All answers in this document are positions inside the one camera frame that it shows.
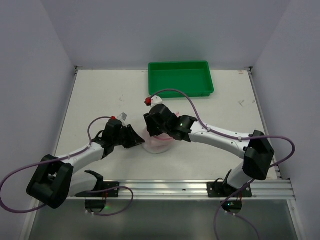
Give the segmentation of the white mesh laundry bag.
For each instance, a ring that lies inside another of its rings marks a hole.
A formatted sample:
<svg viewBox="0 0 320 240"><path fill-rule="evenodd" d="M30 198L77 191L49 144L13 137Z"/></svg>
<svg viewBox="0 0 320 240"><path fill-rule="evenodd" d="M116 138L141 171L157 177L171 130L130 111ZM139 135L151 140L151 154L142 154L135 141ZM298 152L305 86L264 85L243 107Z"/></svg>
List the white mesh laundry bag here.
<svg viewBox="0 0 320 240"><path fill-rule="evenodd" d="M141 137L145 140L142 147L151 154L161 154L167 152L174 144L175 139L166 133L151 137L147 131L147 126L142 130Z"/></svg>

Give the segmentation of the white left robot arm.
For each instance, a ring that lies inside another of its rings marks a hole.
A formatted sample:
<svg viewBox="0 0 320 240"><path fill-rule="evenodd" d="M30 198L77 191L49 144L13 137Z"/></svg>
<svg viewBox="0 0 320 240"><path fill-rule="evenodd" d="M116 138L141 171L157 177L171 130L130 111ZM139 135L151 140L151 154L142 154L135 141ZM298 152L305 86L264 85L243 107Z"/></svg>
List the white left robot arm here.
<svg viewBox="0 0 320 240"><path fill-rule="evenodd" d="M74 174L110 155L115 147L130 149L145 141L133 129L118 119L110 119L90 144L70 155L44 156L35 170L26 192L43 204L56 209L71 196L85 193L98 195L104 190L102 175L86 170L80 178Z"/></svg>

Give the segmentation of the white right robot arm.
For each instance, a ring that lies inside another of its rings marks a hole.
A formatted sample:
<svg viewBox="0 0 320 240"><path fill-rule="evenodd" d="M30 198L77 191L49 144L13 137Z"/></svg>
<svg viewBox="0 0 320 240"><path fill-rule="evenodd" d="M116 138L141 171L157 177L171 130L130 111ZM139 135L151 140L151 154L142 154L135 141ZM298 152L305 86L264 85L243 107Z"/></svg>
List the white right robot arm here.
<svg viewBox="0 0 320 240"><path fill-rule="evenodd" d="M240 159L223 180L223 187L237 190L251 180L266 180L275 151L263 132L237 133L208 124L189 115L176 116L164 104L144 114L146 130L151 137L167 134L176 141L209 145L229 152Z"/></svg>

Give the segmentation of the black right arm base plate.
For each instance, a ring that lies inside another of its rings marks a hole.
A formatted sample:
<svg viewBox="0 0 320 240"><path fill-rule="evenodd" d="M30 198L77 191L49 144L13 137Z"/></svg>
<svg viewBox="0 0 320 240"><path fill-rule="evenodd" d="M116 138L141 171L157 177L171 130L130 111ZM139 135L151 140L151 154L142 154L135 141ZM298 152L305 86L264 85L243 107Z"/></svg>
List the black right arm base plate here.
<svg viewBox="0 0 320 240"><path fill-rule="evenodd" d="M224 179L218 178L215 181L209 181L206 183L207 195L209 198L227 198L234 194L237 189L228 185L229 175L227 174ZM251 198L253 196L251 187L248 186L241 192L234 194L233 198Z"/></svg>

